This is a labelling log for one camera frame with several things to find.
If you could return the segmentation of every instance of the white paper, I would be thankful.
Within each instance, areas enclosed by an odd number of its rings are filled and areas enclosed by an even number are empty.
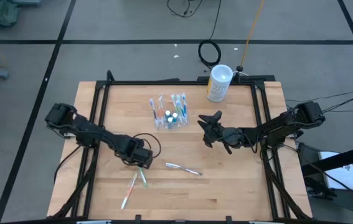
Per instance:
[[[325,159],[331,156],[335,156],[338,153],[336,152],[319,152],[320,159]],[[330,175],[331,177],[339,180],[346,186],[348,186],[350,189],[353,190],[353,165],[346,165],[341,168],[333,169],[333,170],[328,170],[326,171],[326,174]],[[334,189],[346,189],[343,187],[341,184],[338,184],[337,182],[333,181],[331,178],[328,176],[324,175],[324,178],[326,180],[326,184],[328,188],[334,188]]]

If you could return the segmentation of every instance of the concrete floor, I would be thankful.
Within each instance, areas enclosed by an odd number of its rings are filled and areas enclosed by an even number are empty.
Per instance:
[[[21,9],[14,27],[0,29],[0,40],[53,40],[53,44],[0,44],[9,61],[8,80],[0,80],[0,197],[31,115],[55,40],[71,0],[46,0]],[[353,19],[353,0],[345,0]],[[205,0],[188,19],[172,16],[165,1],[77,0],[65,40],[207,39],[218,0]],[[214,39],[245,39],[259,1],[223,1]],[[183,11],[181,0],[172,7]],[[266,1],[253,39],[353,40],[336,0]],[[221,63],[235,68],[242,44],[221,44]],[[203,54],[214,59],[207,47]],[[116,80],[195,80],[207,75],[197,44],[63,44],[51,73],[31,138],[2,222],[44,218],[63,141],[45,128],[55,102],[72,104],[80,81],[102,80],[110,69]],[[353,91],[352,45],[252,44],[245,62],[250,75],[275,75],[286,99],[305,100]],[[352,96],[319,101],[323,108]],[[353,102],[341,108],[353,110]],[[353,149],[353,113],[328,113],[320,127],[300,139],[320,149]],[[353,222],[353,214],[312,200],[314,216]]]

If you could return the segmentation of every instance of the wooden tabletop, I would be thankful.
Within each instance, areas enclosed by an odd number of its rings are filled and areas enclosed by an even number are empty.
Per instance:
[[[286,111],[283,91],[279,82],[265,82],[271,117]],[[75,107],[78,113],[89,117],[95,82],[79,84]],[[224,127],[255,127],[255,112],[249,86],[230,86],[220,103],[211,103],[205,96],[206,86],[141,86],[115,85],[110,87],[105,127],[116,134],[133,136],[151,133],[162,144],[162,153],[153,160],[149,170],[144,170],[148,189],[144,189],[138,176],[124,210],[122,201],[128,183],[138,170],[124,165],[106,144],[101,144],[96,168],[90,219],[133,220],[136,214],[143,220],[271,220],[265,173],[259,153],[250,148],[232,149],[227,154],[223,144],[213,148],[204,145],[203,130],[197,124],[198,115],[223,112],[220,122]],[[157,130],[149,99],[158,99],[159,93],[185,92],[189,107],[190,125],[171,130]],[[98,106],[96,119],[100,113]],[[156,142],[147,137],[154,154]],[[294,142],[286,140],[289,146]],[[76,148],[75,140],[65,141],[62,159]],[[48,215],[53,215],[73,192],[82,150],[71,157],[59,170],[50,201]],[[304,186],[297,153],[288,148],[279,149],[281,169],[287,191],[302,210],[311,216],[308,196]],[[203,173],[196,176],[188,172],[165,167],[175,163]],[[275,188],[278,213],[282,217],[280,195]],[[82,193],[79,213],[82,214],[85,192]]]

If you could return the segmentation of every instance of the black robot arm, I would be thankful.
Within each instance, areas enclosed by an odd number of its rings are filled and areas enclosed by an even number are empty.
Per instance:
[[[300,103],[255,128],[225,128],[219,123],[221,116],[221,111],[213,116],[199,115],[203,121],[198,123],[204,130],[205,145],[212,147],[212,143],[220,141],[229,154],[232,153],[229,146],[252,146],[263,138],[266,138],[267,145],[271,147],[283,144],[288,135],[300,129],[318,127],[325,120],[319,104],[312,101]]]
[[[145,149],[144,141],[125,134],[113,134],[79,115],[75,107],[56,103],[46,116],[47,127],[63,137],[65,133],[75,135],[77,144],[83,147],[95,147],[98,142],[105,142],[128,165],[150,168],[153,152]]]

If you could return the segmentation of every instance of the wooden table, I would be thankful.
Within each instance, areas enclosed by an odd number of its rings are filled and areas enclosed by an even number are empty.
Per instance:
[[[271,117],[286,111],[283,91],[279,82],[265,82]],[[75,107],[87,118],[92,106],[95,82],[79,84]],[[143,220],[271,220],[265,173],[259,153],[249,148],[233,149],[227,154],[219,142],[214,148],[204,145],[203,130],[197,124],[198,115],[223,112],[223,126],[255,127],[255,112],[249,86],[230,86],[227,96],[220,103],[211,103],[205,96],[206,86],[141,86],[117,85],[110,87],[105,127],[113,133],[133,136],[151,133],[162,144],[161,155],[153,160],[151,168],[145,170],[149,188],[144,189],[141,178],[121,210],[128,182],[137,167],[125,166],[106,144],[101,144],[96,168],[95,184],[90,207],[90,219],[134,220],[136,214]],[[158,98],[159,93],[186,93],[190,125],[172,130],[157,130],[153,123],[153,112],[149,99]],[[261,101],[261,118],[265,115]],[[98,106],[96,119],[100,113]],[[157,145],[148,138],[154,153]],[[294,147],[293,140],[286,144]],[[76,144],[66,140],[62,159]],[[50,201],[48,215],[53,215],[73,192],[82,150],[69,159],[59,170]],[[302,210],[311,216],[308,196],[304,186],[297,153],[288,148],[279,149],[285,187]],[[203,173],[202,177],[177,169],[165,167],[166,162],[185,166]],[[275,188],[278,213],[282,216],[280,195]],[[79,213],[85,201],[82,193]]]

